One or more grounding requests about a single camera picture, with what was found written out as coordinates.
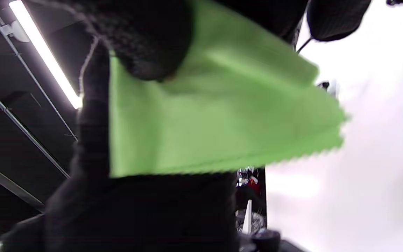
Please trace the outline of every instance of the black knit fabric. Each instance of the black knit fabric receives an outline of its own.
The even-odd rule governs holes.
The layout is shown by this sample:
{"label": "black knit fabric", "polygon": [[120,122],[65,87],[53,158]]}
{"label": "black knit fabric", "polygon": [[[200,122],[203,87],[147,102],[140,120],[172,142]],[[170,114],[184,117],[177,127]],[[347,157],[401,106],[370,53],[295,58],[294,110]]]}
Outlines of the black knit fabric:
{"label": "black knit fabric", "polygon": [[176,72],[192,38],[185,0],[35,0],[71,10],[142,80]]}
{"label": "black knit fabric", "polygon": [[340,40],[357,30],[371,0],[312,0],[307,10],[312,38]]}

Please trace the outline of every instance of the white surface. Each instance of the white surface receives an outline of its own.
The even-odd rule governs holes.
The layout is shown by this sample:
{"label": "white surface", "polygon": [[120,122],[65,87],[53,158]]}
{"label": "white surface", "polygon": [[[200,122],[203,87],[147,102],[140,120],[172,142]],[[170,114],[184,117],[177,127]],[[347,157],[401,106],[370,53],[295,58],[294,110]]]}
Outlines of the white surface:
{"label": "white surface", "polygon": [[27,9],[24,6],[23,2],[21,2],[21,0],[13,1],[9,3],[9,6],[15,14],[16,19],[18,19],[24,31],[27,33],[27,36],[32,41],[35,49],[37,49],[40,57],[43,59],[46,66],[51,71],[52,76],[54,76],[60,88],[63,90],[64,94],[71,102],[72,106],[75,109],[81,107],[82,100],[76,94],[74,89],[72,89],[71,84],[61,70],[48,45],[41,36],[40,31],[32,20],[32,17],[27,12]]}
{"label": "white surface", "polygon": [[373,1],[355,34],[302,54],[352,120],[341,150],[268,167],[269,228],[312,252],[403,252],[403,6]]}
{"label": "white surface", "polygon": [[247,203],[247,209],[245,209],[245,219],[243,220],[242,233],[251,233],[252,212],[250,199]]}

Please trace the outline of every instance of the black fabric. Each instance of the black fabric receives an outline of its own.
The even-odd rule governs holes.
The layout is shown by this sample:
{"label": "black fabric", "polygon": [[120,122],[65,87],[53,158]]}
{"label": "black fabric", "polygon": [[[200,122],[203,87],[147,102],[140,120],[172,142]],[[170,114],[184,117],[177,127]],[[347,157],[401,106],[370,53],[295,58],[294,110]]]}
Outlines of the black fabric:
{"label": "black fabric", "polygon": [[23,222],[2,237],[2,252],[44,251],[44,215],[40,214]]}
{"label": "black fabric", "polygon": [[355,32],[371,0],[312,0],[307,22],[312,38],[319,41],[340,40]]}
{"label": "black fabric", "polygon": [[45,246],[67,251],[234,251],[235,174],[109,179],[108,53],[94,46],[71,178],[48,201]]}

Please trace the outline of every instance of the green cloth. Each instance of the green cloth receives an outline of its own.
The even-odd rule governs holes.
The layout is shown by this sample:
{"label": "green cloth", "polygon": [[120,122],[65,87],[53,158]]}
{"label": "green cloth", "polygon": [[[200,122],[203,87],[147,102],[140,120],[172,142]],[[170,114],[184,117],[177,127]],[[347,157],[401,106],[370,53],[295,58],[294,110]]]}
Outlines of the green cloth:
{"label": "green cloth", "polygon": [[131,77],[111,57],[111,177],[234,171],[342,143],[318,69],[257,24],[193,0],[192,46],[174,79]]}

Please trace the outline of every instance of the ceiling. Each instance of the ceiling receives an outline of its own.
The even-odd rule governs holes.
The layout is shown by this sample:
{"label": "ceiling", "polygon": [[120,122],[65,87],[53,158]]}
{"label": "ceiling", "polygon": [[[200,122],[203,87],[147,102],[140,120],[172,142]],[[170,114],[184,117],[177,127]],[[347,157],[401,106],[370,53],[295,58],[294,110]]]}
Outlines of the ceiling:
{"label": "ceiling", "polygon": [[[6,24],[15,20],[8,2],[0,0],[0,16]],[[90,49],[91,36],[85,33],[80,22],[64,11],[46,9],[31,3],[27,3],[27,7],[74,90],[78,91],[80,67]],[[14,38],[10,40],[66,124],[77,134],[74,123],[76,110],[58,87],[33,45],[18,42]],[[75,139],[1,34],[0,100],[59,165],[67,170]],[[0,172],[42,202],[45,202],[65,179],[1,110]],[[3,193],[9,192],[0,190],[1,201],[7,198]],[[20,207],[19,211],[25,214],[24,208],[25,206]]]}

